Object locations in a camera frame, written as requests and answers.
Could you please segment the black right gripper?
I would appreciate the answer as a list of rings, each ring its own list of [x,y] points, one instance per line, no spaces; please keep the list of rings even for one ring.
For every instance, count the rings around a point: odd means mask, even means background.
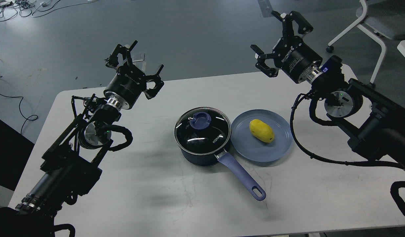
[[[272,49],[272,53],[265,53],[255,44],[250,45],[257,55],[255,67],[270,78],[277,77],[278,69],[281,69],[297,84],[306,81],[308,71],[312,67],[319,67],[323,61],[323,58],[302,39],[313,31],[313,26],[300,12],[291,11],[289,14],[280,14],[277,11],[271,11],[271,14],[282,23],[282,37]],[[298,25],[298,34],[302,36],[294,34],[293,22]],[[278,69],[267,66],[266,60],[272,59]]]

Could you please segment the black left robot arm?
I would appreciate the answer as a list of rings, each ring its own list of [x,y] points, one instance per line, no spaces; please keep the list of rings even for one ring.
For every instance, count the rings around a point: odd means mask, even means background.
[[[103,97],[72,96],[74,120],[44,152],[43,177],[15,209],[0,208],[0,237],[54,237],[61,230],[75,236],[73,225],[54,223],[58,211],[63,204],[74,205],[94,187],[107,152],[132,144],[131,131],[116,124],[121,110],[132,109],[141,93],[154,98],[164,86],[159,75],[163,65],[146,75],[134,64],[131,51],[137,43],[118,44],[106,58],[105,65],[116,74]]]

